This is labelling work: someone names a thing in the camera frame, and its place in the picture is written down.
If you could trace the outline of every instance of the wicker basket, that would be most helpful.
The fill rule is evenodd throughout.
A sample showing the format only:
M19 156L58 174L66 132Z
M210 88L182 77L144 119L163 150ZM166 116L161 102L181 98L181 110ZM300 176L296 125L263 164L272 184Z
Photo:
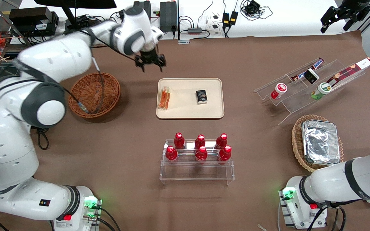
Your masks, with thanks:
M303 117L300 117L293 129L292 129L292 147L294 149L295 157L299 161L299 163L304 167L306 170L310 172L314 172L317 169L326 167L325 165L320 164L310 164L305 160L304 157L304 143L302 141L302 128L301 125L304 121L307 120L322 120L327 121L324 117L320 117L318 115L304 115ZM338 136L338 144L339 144L339 153L340 153L340 161L343 162L343 148L342 148L342 141L340 140L340 137Z
M89 114L82 111L78 102L71 96L68 98L69 108L83 118L100 117L115 107L121 95L121 87L114 76L101 72L104 80L104 99L99 73L90 73L79 79L71 88L71 93L88 109Z

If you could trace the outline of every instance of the beige tray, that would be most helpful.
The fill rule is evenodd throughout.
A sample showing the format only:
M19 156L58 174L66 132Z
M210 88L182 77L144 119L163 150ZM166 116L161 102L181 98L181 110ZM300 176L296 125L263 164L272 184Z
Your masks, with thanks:
M164 86L171 89L168 110L158 109ZM206 104L198 104L197 90L207 91ZM217 78L160 79L156 108L160 119L220 119L225 113L222 81Z

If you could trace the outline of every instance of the white robotic arm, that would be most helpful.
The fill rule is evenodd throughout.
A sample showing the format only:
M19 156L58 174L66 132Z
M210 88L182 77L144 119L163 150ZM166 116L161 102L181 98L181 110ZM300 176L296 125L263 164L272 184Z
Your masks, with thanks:
M322 208L370 202L370 155L292 177L279 194L296 228L308 228ZM313 227L324 227L325 218L324 211Z
M141 56L136 65L165 65L156 45L163 32L151 27L142 8L126 10L122 25L105 21L22 51L14 64L20 76L0 78L0 212L30 219L54 220L56 231L89 230L84 215L97 205L91 190L43 182L32 176L39 162L29 136L31 125L47 128L65 115L65 92L59 82L89 69L91 45L103 42L113 50Z

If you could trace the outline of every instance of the clear acrylic shelf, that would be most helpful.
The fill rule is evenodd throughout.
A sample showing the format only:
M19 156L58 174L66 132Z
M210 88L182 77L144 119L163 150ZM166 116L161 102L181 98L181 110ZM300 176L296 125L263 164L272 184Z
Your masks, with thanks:
M175 146L173 139L166 139L161 159L160 180L222 180L226 184L235 180L232 158L228 161L218 161L219 149L215 149L216 140L206 139L208 157L205 161L195 160L195 140L186 139L184 149L178 151L178 159L170 161L166 158L166 148Z
M336 73L346 69L342 63L340 63L338 60L335 60L331 63L325 64L321 66L320 68L315 70L315 73L320 77L318 80L316 80L313 84L311 84L307 79L300 78L296 81L292 81L290 77L293 77L295 75L298 75L299 73L305 72L312 64L314 64L316 60L313 60L304 66L289 72L288 74L274 80L273 82L270 82L258 89L256 89L254 92L256 92L262 100L270 99L271 102L278 106L280 103L286 108L286 110L289 112L289 115L283 119L281 123L283 123L289 116L291 116L293 113L296 113L300 111L301 109L305 107L310 107L311 105L315 104L317 101L323 100L326 98L326 96L322 99L315 100L310 95L311 93L318 87L320 83L327 82L333 75ZM344 80L338 82L333 88L332 92L343 87L345 84L351 82L352 80L358 78L359 76L363 75L364 69L360 70L357 73L354 73L351 76L348 76ZM270 93L274 90L275 86L278 83L285 83L288 87L288 91L281 95L281 97L277 100L270 97Z

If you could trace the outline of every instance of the red button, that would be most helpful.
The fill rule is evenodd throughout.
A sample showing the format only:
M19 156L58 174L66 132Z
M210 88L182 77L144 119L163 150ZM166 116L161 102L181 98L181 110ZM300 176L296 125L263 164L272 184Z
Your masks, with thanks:
M70 221L70 220L71 220L71 218L72 218L72 216L71 216L71 215L69 215L69 214L64 216L64 220L65 220L65 221Z

